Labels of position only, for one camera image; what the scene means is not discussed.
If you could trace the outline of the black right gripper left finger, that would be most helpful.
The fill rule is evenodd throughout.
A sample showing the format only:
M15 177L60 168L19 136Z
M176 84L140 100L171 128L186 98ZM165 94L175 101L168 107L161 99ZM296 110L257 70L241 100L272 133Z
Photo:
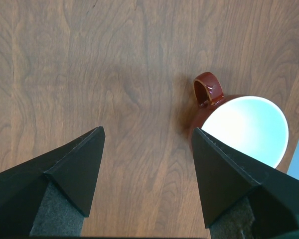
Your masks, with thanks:
M99 126L0 173L0 237L78 237L105 143Z

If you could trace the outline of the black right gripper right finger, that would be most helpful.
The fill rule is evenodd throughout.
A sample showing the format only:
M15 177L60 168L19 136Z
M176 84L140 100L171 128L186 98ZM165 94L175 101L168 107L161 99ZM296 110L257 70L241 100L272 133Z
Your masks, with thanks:
M299 180L196 128L192 151L213 237L299 237Z

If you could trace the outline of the dark red mug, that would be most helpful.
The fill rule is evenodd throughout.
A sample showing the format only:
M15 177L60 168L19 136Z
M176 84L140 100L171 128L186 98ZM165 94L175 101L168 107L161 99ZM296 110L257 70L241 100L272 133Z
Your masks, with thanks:
M272 168L281 162L288 145L289 127L272 101L247 95L225 95L211 72L193 81L198 111L190 125Z

